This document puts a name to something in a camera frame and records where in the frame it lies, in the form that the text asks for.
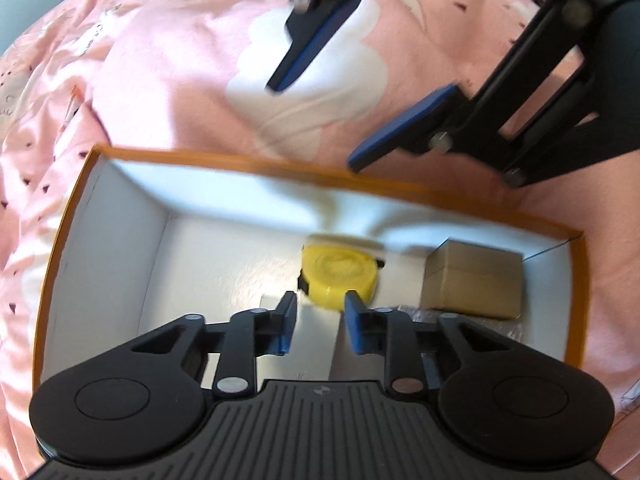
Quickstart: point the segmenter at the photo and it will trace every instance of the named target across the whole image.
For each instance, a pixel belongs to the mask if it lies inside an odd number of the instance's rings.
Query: pink bed sheet
[[[476,91],[535,11],[529,0],[364,0],[281,96],[264,85],[287,49],[287,0],[67,0],[34,24],[0,59],[0,478],[42,462],[28,420],[34,324],[63,207],[96,142],[341,168],[433,89]],[[577,62],[568,56],[508,129]],[[623,479],[640,478],[639,157],[520,191],[455,155],[394,153],[367,170],[586,231],[584,368],[616,402],[600,461]]]

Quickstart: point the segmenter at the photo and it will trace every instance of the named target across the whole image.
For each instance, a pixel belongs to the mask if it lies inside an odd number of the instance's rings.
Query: silver screw
[[[293,10],[298,14],[304,14],[311,6],[311,0],[291,0],[291,3],[293,4]]]
[[[239,394],[249,387],[249,383],[242,377],[225,377],[218,381],[216,387],[226,394]]]
[[[440,153],[447,153],[453,148],[453,139],[448,132],[439,132],[429,139],[429,149]]]
[[[403,377],[402,379],[396,379],[391,387],[399,394],[416,394],[424,389],[424,384],[418,379],[412,377]]]
[[[562,7],[562,18],[569,27],[580,30],[593,20],[593,7],[587,0],[569,0]]]
[[[507,171],[507,173],[502,176],[502,179],[507,186],[520,187],[527,181],[527,174],[520,168],[514,168],[513,170]]]

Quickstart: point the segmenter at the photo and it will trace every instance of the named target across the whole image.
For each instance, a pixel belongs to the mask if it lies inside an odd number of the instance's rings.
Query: open box
[[[34,387],[191,312],[223,322],[295,290],[311,235],[368,240],[386,261],[372,306],[417,305],[425,259],[448,238],[521,253],[523,342],[580,366],[588,263],[580,231],[411,184],[235,156],[95,148],[56,237],[34,348]],[[264,378],[375,378],[340,314],[303,304],[291,354]],[[203,384],[210,385],[216,360]]]

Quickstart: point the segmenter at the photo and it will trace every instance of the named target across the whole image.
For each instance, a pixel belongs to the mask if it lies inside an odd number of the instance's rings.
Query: bed
[[[439,86],[477,90],[536,9],[530,0],[364,0],[281,96],[264,85],[288,46],[288,0],[66,0],[38,20],[0,58],[0,478],[24,478],[42,462],[28,420],[40,289],[94,144],[343,168],[372,131]],[[578,62],[568,56],[506,130]],[[640,478],[639,157],[524,190],[457,155],[394,153],[367,170],[585,232],[582,367],[616,403],[600,461],[621,479]]]

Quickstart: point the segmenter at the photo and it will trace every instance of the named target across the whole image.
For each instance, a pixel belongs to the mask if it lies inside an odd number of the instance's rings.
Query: clear plastic bag
[[[438,316],[442,314],[443,310],[431,310],[431,309],[420,309],[415,308],[414,306],[400,305],[398,310],[402,312],[406,312],[411,316],[411,319],[414,321],[419,321],[421,323],[435,323],[437,322]],[[478,317],[478,316],[465,316],[468,317],[471,321],[474,321],[482,326],[490,328],[494,330],[498,334],[501,334],[509,339],[513,339],[514,341],[521,342],[522,340],[522,318],[518,319],[491,319],[489,317]]]

